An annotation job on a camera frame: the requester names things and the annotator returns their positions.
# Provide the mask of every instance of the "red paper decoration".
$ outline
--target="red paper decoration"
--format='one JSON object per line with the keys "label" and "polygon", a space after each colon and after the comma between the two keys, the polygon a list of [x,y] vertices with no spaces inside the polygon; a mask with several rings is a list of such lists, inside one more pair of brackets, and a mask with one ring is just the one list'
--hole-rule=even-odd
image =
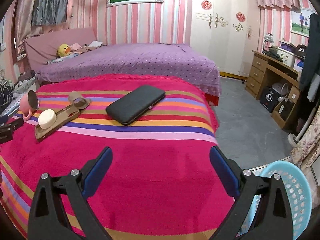
{"label": "red paper decoration", "polygon": [[212,3],[210,3],[208,0],[204,0],[202,3],[201,3],[201,6],[203,9],[205,10],[210,10],[212,8]]}
{"label": "red paper decoration", "polygon": [[237,19],[238,19],[239,22],[244,22],[244,21],[245,21],[245,16],[244,16],[244,14],[241,13],[241,12],[238,12],[238,13],[236,14],[236,17],[237,17]]}

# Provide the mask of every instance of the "black wallet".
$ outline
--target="black wallet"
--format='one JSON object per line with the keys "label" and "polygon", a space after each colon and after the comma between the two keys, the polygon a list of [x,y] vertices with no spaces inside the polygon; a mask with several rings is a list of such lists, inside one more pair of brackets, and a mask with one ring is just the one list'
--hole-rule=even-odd
{"label": "black wallet", "polygon": [[165,91],[143,85],[107,106],[107,114],[123,125],[133,123],[165,97]]}

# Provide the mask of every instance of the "purple bedspread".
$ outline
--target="purple bedspread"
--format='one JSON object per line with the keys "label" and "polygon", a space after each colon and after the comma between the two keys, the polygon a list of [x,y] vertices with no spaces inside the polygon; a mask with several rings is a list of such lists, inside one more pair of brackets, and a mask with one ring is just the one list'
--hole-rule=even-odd
{"label": "purple bedspread", "polygon": [[188,45],[140,43],[110,45],[63,62],[44,65],[36,74],[40,82],[60,82],[107,73],[176,76],[203,92],[220,96],[215,63]]}

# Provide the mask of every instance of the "white wardrobe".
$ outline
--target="white wardrobe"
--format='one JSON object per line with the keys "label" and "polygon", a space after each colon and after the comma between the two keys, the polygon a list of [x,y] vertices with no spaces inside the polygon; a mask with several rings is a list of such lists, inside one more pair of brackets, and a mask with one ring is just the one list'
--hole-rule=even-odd
{"label": "white wardrobe", "polygon": [[257,0],[193,0],[191,47],[213,60],[219,71],[249,76],[257,50]]}

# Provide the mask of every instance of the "plastic laundry basket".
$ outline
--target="plastic laundry basket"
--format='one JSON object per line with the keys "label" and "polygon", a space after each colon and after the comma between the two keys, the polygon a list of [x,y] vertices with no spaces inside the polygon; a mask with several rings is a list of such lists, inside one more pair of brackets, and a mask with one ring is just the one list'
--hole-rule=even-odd
{"label": "plastic laundry basket", "polygon": [[[285,190],[287,191],[293,222],[293,240],[296,240],[306,229],[310,220],[312,205],[310,187],[302,171],[292,163],[286,161],[270,163],[261,172],[260,176],[270,178],[274,173],[278,173],[281,176]],[[251,208],[238,235],[248,231],[260,198],[261,195],[254,197]]]}

